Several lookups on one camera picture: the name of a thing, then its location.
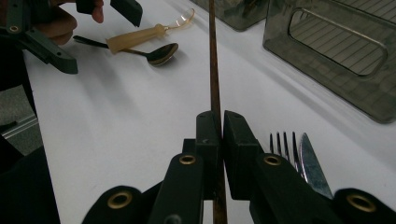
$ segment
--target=white table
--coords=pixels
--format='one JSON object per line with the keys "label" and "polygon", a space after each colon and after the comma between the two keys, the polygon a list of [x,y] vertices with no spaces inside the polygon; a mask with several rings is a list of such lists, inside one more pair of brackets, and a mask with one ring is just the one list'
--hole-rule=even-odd
{"label": "white table", "polygon": [[[193,7],[192,25],[136,49],[177,42],[169,64],[80,45],[63,48],[78,60],[78,75],[59,72],[26,52],[26,63],[62,223],[81,223],[106,190],[144,191],[165,175],[195,137],[195,117],[210,110],[208,13],[188,0],[139,2],[139,28],[106,1],[105,22],[78,19],[75,35],[103,41],[168,24]],[[308,133],[333,192],[357,188],[396,209],[396,123],[378,124],[262,47],[265,21],[238,33],[217,21],[222,110],[243,115],[263,147],[270,133]],[[248,202],[228,198],[229,223],[252,223]],[[204,223],[211,223],[205,203]]]}

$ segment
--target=fork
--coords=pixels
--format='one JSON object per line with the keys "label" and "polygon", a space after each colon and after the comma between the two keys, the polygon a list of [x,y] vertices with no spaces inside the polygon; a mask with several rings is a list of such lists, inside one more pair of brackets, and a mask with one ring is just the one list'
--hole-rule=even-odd
{"label": "fork", "polygon": [[[270,150],[271,150],[271,153],[272,154],[277,154],[277,155],[285,158],[291,164],[293,164],[293,162],[290,160],[289,147],[288,147],[288,137],[286,135],[286,132],[283,132],[283,146],[284,146],[284,153],[282,153],[280,134],[279,134],[279,132],[277,132],[276,133],[276,152],[275,152],[274,151],[273,135],[270,134]],[[298,156],[295,132],[292,132],[292,153],[293,153],[293,160],[294,160],[294,169],[296,169],[297,173],[303,179],[305,179],[304,178],[305,177],[304,170],[302,169],[302,166],[301,166],[301,163],[300,163],[300,159],[299,159],[299,156]]]}

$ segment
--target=knife blade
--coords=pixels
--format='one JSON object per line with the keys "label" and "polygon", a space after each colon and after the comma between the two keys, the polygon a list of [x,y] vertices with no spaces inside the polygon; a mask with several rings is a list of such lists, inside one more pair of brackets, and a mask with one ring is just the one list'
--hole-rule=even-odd
{"label": "knife blade", "polygon": [[306,183],[317,193],[332,199],[332,191],[330,190],[329,184],[327,183],[326,177],[323,174],[318,158],[306,133],[301,137],[298,150],[303,170],[303,178]]}

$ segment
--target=human hand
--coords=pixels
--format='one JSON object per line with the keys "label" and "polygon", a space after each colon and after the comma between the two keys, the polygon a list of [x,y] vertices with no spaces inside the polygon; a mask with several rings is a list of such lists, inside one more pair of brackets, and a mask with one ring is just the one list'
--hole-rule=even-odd
{"label": "human hand", "polygon": [[[63,3],[75,3],[76,0],[50,0],[53,11],[53,20],[48,23],[34,24],[34,27],[43,33],[46,37],[51,39],[57,45],[63,45],[69,41],[73,35],[73,30],[76,29],[78,23],[76,19],[58,7]],[[103,0],[94,0],[95,9],[92,12],[92,18],[102,23],[103,15]],[[7,21],[7,0],[0,0],[0,25],[6,25]]]}

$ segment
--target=metal grommet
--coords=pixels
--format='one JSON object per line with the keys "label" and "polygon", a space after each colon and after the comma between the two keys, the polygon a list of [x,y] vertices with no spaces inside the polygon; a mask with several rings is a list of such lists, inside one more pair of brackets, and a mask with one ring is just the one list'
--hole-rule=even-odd
{"label": "metal grommet", "polygon": [[357,209],[372,213],[376,211],[376,206],[368,198],[361,196],[359,194],[350,194],[346,196],[346,200]]}
{"label": "metal grommet", "polygon": [[177,214],[169,215],[163,221],[163,224],[181,224],[181,217]]}
{"label": "metal grommet", "polygon": [[280,163],[282,163],[282,161],[278,157],[275,157],[275,156],[264,157],[264,162],[269,165],[280,165]]}
{"label": "metal grommet", "polygon": [[17,33],[20,30],[20,27],[18,26],[10,26],[9,30],[13,33]]}
{"label": "metal grommet", "polygon": [[180,157],[180,159],[178,159],[178,161],[180,161],[181,164],[190,165],[190,164],[195,163],[195,157],[191,156],[191,155],[185,155],[185,156]]}
{"label": "metal grommet", "polygon": [[132,201],[132,193],[128,190],[117,192],[107,200],[107,206],[112,209],[120,209]]}

